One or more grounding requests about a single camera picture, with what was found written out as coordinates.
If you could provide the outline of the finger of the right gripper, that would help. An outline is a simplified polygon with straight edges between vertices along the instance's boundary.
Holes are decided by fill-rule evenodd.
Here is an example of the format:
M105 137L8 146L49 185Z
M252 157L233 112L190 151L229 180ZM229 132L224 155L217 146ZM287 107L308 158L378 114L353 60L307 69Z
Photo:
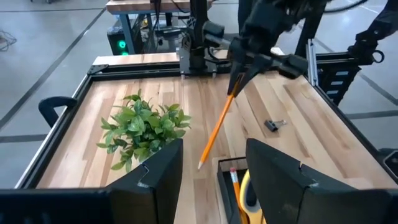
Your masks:
M228 92L227 95L238 95L241 91L241 79L242 75L240 71L243 65L235 60L231 62L231 70L230 70L230 78L229 78L229 85L228 85Z
M248 68L246 73L240 79L238 85L238 93L240 93L243 88L251 81L258 73L264 71L264 59L260 57L254 58L251 66Z

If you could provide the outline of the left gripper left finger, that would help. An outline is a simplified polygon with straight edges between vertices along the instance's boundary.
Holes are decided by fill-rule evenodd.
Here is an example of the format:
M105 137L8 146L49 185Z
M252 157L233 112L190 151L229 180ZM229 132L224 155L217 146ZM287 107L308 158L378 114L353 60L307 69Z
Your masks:
M108 185L106 223L173 223L183 172L183 140L175 139Z

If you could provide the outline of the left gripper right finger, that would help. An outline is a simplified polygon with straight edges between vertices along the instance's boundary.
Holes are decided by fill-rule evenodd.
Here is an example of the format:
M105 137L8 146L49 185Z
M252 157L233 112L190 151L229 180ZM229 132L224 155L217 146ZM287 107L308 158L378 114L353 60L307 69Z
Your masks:
M246 141L246 162L267 223L297 223L304 193L312 184L331 191L353 189L254 138Z

